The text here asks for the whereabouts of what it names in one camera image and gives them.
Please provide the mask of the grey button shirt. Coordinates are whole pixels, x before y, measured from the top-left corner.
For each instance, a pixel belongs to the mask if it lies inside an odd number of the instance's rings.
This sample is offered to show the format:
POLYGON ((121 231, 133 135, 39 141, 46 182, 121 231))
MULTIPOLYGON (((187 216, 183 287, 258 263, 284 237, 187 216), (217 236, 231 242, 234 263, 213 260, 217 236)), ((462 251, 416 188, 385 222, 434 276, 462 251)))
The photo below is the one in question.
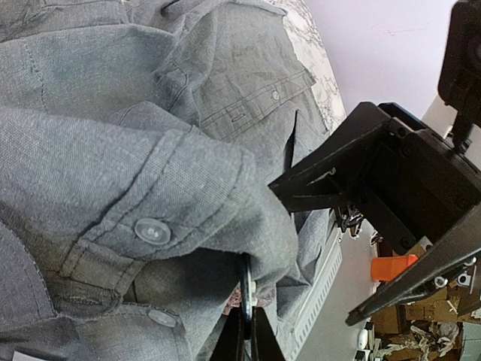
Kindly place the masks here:
POLYGON ((301 1, 3 1, 1 358, 196 360, 243 253, 289 356, 329 214, 268 186, 341 112, 301 1))

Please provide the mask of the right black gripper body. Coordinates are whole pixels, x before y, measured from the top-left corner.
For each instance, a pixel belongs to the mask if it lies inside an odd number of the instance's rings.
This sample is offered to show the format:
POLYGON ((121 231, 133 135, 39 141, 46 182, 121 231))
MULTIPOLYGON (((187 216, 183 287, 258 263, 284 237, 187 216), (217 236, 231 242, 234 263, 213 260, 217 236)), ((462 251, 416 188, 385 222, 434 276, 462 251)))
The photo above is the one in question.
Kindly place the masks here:
POLYGON ((356 205, 394 252, 438 242, 480 203, 479 172, 426 123, 395 103, 356 113, 374 128, 356 205))

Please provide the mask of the blue round brooch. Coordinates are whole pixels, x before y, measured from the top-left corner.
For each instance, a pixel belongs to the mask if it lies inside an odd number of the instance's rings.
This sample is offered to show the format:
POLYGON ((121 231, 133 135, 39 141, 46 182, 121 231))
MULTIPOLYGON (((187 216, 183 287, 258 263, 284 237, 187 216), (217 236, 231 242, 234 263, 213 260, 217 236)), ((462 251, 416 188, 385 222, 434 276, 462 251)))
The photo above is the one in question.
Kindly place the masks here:
POLYGON ((240 272, 240 294, 241 294, 241 310, 242 320, 244 322, 244 339, 249 340, 251 337, 251 326, 253 320, 253 310, 255 308, 255 285, 256 282, 251 274, 250 255, 243 253, 239 258, 240 272))

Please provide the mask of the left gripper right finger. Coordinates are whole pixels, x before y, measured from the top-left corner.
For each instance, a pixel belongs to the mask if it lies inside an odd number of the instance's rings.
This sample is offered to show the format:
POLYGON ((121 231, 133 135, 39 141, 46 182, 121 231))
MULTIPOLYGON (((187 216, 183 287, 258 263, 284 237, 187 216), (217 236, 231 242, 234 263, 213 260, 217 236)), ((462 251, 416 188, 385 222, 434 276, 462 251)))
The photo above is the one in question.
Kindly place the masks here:
POLYGON ((285 361, 265 310, 253 308, 250 321, 251 360, 285 361))

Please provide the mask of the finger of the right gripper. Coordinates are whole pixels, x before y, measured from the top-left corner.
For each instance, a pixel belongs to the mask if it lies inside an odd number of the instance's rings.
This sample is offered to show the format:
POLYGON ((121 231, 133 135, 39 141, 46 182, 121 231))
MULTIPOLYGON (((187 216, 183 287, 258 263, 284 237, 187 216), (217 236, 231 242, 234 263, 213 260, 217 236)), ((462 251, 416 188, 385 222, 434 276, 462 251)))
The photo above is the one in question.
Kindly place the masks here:
POLYGON ((269 184, 289 212, 336 208, 354 201, 391 117, 360 103, 324 143, 269 184))
POLYGON ((353 326, 377 312, 425 296, 436 278, 447 278, 480 252, 480 211, 468 211, 419 261, 352 309, 345 320, 353 326))

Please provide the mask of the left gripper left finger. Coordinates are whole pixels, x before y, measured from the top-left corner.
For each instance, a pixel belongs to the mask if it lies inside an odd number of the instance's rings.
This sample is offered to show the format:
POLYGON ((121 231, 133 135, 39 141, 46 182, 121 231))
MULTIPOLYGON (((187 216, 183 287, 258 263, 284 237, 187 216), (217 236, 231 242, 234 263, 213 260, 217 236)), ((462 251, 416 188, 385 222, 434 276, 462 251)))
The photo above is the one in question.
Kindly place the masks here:
POLYGON ((240 308, 230 310, 218 339, 214 334, 206 341, 196 360, 241 361, 245 358, 245 324, 244 314, 240 308))

